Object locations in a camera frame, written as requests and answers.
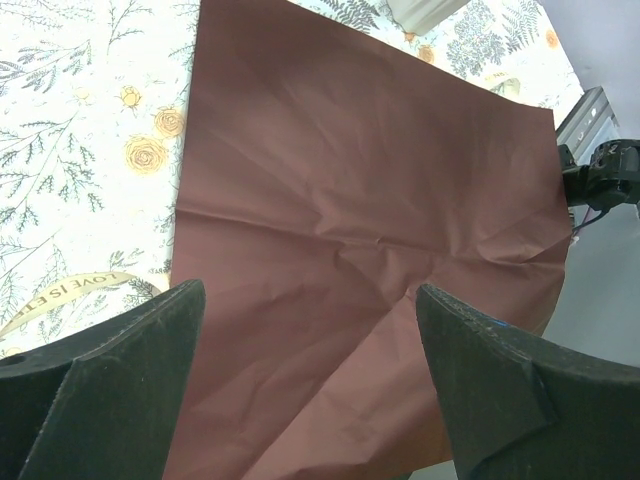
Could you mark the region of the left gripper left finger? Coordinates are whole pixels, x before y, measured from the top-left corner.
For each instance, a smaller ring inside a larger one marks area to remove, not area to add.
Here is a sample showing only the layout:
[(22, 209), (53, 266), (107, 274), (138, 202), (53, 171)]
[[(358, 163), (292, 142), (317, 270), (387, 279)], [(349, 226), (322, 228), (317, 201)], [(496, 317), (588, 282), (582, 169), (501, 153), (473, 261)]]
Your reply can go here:
[(205, 310), (188, 280), (64, 339), (1, 361), (1, 476), (157, 480)]

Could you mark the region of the dark red wrapping paper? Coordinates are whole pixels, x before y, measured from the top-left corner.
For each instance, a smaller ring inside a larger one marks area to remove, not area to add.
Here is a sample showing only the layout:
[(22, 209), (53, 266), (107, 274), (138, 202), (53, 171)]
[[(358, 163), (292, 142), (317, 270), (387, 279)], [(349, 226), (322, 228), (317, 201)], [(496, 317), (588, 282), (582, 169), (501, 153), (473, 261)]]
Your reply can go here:
[(169, 479), (449, 460), (418, 287), (541, 333), (571, 229), (550, 111), (288, 1), (202, 3), (176, 209), (206, 313)]

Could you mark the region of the cream ribbon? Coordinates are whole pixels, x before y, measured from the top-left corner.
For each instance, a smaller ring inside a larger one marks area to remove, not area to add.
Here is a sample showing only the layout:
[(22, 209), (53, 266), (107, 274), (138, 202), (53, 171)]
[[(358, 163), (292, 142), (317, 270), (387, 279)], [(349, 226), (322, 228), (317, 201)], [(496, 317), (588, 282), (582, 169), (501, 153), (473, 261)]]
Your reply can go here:
[(151, 293), (157, 296), (169, 289), (168, 274), (142, 273), (139, 275), (110, 271), (76, 274), (53, 282), (29, 300), (1, 328), (1, 340), (14, 330), (19, 329), (49, 311), (66, 305), (91, 292), (107, 287), (119, 286), (133, 280), (140, 280), (151, 286)]

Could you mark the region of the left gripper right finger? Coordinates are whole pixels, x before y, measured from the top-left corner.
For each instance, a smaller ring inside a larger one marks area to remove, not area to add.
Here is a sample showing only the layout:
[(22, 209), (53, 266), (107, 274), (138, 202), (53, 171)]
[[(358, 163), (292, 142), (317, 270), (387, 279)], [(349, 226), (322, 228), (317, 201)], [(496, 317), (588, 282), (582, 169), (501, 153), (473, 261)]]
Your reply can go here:
[(460, 479), (636, 479), (639, 370), (559, 346), (432, 285), (417, 322)]

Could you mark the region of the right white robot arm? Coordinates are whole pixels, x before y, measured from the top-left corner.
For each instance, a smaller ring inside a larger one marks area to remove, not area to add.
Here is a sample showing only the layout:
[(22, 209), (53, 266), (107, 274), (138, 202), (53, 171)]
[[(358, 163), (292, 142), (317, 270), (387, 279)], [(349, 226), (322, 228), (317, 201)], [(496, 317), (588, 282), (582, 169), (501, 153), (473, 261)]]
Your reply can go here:
[(639, 141), (610, 140), (600, 144), (590, 163), (578, 165), (566, 145), (558, 147), (564, 192), (569, 207), (609, 211), (639, 203)]

